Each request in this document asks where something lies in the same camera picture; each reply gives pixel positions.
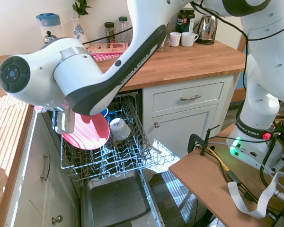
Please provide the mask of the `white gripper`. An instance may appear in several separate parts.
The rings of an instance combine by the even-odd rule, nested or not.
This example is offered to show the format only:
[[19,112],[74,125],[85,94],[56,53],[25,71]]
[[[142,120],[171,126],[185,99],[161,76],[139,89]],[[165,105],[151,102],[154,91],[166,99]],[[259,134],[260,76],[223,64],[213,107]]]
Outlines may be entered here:
[[53,111],[52,128],[58,134],[73,133],[75,125],[75,113],[70,109]]

